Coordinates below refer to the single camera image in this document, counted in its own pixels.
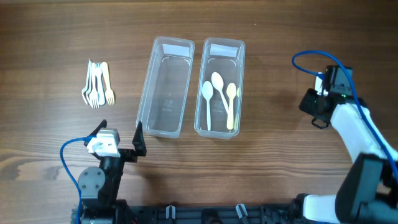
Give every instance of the wooden tabletop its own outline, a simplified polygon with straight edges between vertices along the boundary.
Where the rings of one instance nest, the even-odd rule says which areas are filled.
[[[147,157],[126,164],[119,198],[130,205],[259,205],[299,193],[335,194],[351,159],[333,129],[298,109],[315,78],[293,54],[325,50],[354,68],[358,95],[398,147],[396,1],[135,1],[0,5],[0,223],[68,223],[78,193],[61,145],[102,119],[131,139],[157,36],[195,43],[180,138],[145,135]],[[246,44],[240,133],[200,137],[193,128],[203,43]],[[106,61],[114,106],[85,105],[88,59]],[[298,60],[323,71],[332,62]],[[72,174],[98,161],[82,143],[65,149]]]

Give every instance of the wooden table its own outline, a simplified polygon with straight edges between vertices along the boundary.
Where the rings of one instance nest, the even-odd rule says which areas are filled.
[[[61,145],[102,119],[132,135],[153,41],[193,40],[195,57],[179,139],[145,135],[148,154],[126,164],[119,198],[130,205],[235,205],[335,194],[351,159],[338,133],[319,130],[299,103],[314,77],[291,64],[320,49],[354,68],[359,96],[398,147],[398,4],[393,1],[136,1],[0,6],[0,223],[68,223],[78,201]],[[241,131],[231,140],[193,128],[207,37],[246,44]],[[114,106],[81,98],[88,59],[107,61]],[[327,58],[298,63],[322,71]],[[65,159],[77,178],[98,166],[81,143]]]

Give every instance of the blue cable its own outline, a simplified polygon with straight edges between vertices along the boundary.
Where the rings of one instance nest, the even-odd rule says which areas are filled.
[[[77,191],[79,192],[79,205],[78,205],[77,213],[76,213],[76,224],[80,224],[81,190],[79,189],[79,185],[77,184],[75,178],[73,178],[72,174],[70,173],[70,171],[69,171],[69,169],[68,169],[67,164],[65,163],[65,160],[63,159],[63,150],[64,150],[64,148],[65,148],[67,145],[69,145],[69,144],[72,143],[72,142],[86,141],[86,140],[91,139],[92,137],[94,137],[94,136],[88,136],[88,137],[85,137],[85,138],[75,138],[75,139],[71,139],[71,140],[69,140],[69,141],[63,143],[63,145],[62,145],[62,147],[61,147],[61,150],[60,150],[60,157],[61,157],[61,161],[62,161],[63,167],[64,167],[65,170],[67,171],[67,174],[69,175],[69,177],[71,178],[71,180],[72,180],[73,183],[75,184],[75,186],[76,186],[76,188],[77,188]]]
[[[344,65],[343,65],[335,56],[329,54],[328,52],[324,52],[324,51],[321,51],[321,50],[305,50],[305,51],[299,52],[299,53],[297,53],[297,54],[295,54],[295,55],[293,56],[293,58],[292,58],[292,63],[293,63],[293,66],[294,66],[294,67],[296,67],[297,69],[299,69],[299,70],[301,70],[301,71],[303,71],[303,72],[307,72],[307,73],[309,73],[309,74],[312,74],[312,75],[315,75],[315,76],[317,76],[317,77],[320,77],[322,80],[323,80],[324,77],[325,77],[324,74],[318,74],[317,72],[309,71],[309,70],[307,70],[307,69],[304,69],[304,68],[302,68],[302,67],[299,67],[299,66],[295,63],[294,60],[295,60],[296,57],[301,56],[301,55],[306,55],[306,54],[320,54],[320,55],[327,56],[327,57],[329,57],[330,59],[334,60],[334,61],[337,63],[337,65],[342,69],[342,71],[343,71],[344,74],[346,75],[346,77],[347,77],[347,79],[348,79],[348,81],[349,81],[349,85],[351,86],[351,89],[352,89],[352,91],[353,91],[354,101],[355,101],[356,106],[358,107],[358,111],[359,111],[359,113],[360,113],[360,115],[361,115],[363,121],[365,122],[366,126],[369,128],[369,130],[371,131],[372,135],[374,136],[374,138],[376,139],[376,141],[379,143],[381,149],[382,149],[383,152],[386,154],[388,163],[389,163],[390,166],[391,166],[392,172],[394,173],[395,180],[396,180],[397,185],[398,185],[398,169],[397,169],[396,163],[394,162],[394,160],[393,160],[393,158],[392,158],[390,152],[387,150],[387,148],[386,148],[386,146],[384,145],[383,141],[381,140],[381,138],[379,137],[379,135],[376,133],[376,131],[373,129],[372,125],[370,124],[370,122],[369,122],[368,119],[366,118],[365,114],[363,113],[361,104],[359,103],[358,96],[357,96],[357,94],[356,94],[356,90],[355,90],[355,86],[354,86],[354,81],[353,81],[353,79],[350,77],[350,75],[349,75],[347,69],[344,67]]]

